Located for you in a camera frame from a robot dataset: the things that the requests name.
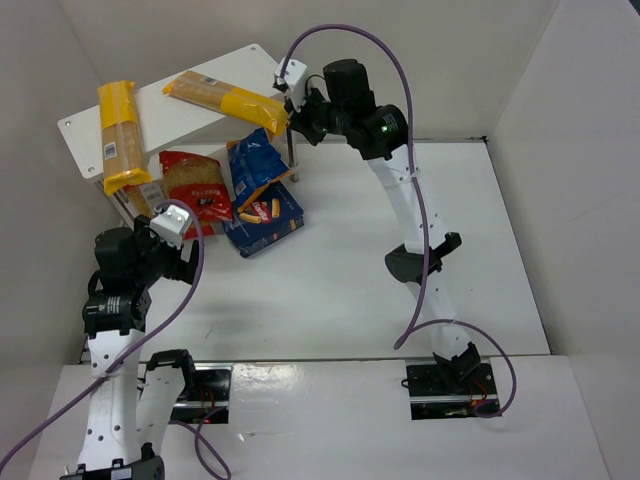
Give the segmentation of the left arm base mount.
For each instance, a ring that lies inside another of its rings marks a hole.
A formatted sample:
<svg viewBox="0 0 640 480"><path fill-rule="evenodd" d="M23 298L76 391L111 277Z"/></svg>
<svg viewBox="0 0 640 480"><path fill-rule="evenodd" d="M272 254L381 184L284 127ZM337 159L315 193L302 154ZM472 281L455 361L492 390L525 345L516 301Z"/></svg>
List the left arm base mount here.
<svg viewBox="0 0 640 480"><path fill-rule="evenodd" d="M197 426L227 424L233 366L223 363L197 362L191 384L178 395L171 420Z"/></svg>

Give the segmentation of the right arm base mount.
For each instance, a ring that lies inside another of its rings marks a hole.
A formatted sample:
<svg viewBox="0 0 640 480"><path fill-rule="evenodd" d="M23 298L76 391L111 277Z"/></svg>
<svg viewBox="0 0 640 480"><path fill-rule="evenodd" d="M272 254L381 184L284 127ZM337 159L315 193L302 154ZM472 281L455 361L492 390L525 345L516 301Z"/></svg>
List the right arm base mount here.
<svg viewBox="0 0 640 480"><path fill-rule="evenodd" d="M494 414L501 408L493 370L489 362L460 384L447 386L434 361L407 362L400 381L409 395L411 419L444 420Z"/></svg>

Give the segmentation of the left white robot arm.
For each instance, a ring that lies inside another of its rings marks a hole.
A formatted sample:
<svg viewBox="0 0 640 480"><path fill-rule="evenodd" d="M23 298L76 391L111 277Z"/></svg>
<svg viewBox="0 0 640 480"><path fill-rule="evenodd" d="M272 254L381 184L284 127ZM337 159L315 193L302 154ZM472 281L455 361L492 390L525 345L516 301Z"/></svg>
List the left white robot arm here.
<svg viewBox="0 0 640 480"><path fill-rule="evenodd" d="M98 264L82 310L92 376L82 450L70 479L162 479L161 448L174 403L192 383L192 357L184 349L157 352L139 366L150 289L161 278L194 285L202 255L193 246L182 258L192 223L182 208L169 206L153 219L139 216L133 227L99 234Z"/></svg>

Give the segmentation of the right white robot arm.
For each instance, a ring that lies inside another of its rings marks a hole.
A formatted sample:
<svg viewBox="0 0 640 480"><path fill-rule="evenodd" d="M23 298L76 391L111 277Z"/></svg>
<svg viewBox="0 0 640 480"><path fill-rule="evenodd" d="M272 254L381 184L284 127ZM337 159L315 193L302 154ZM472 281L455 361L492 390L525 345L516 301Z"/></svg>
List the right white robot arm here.
<svg viewBox="0 0 640 480"><path fill-rule="evenodd" d="M376 102L359 61L334 61L321 76L323 90L311 86L305 64L291 59L279 63L274 86L285 96L289 127L313 146L328 135L344 138L376 175L403 238L386 255L385 265L397 281L416 288L414 312L393 348L399 350L412 334L433 327L431 345L439 372L446 385L458 385L477 369L480 355L468 326L455 320L444 293L428 281L441 272L444 257L461 246L462 238L444 230L427 212L411 122L399 107Z"/></svg>

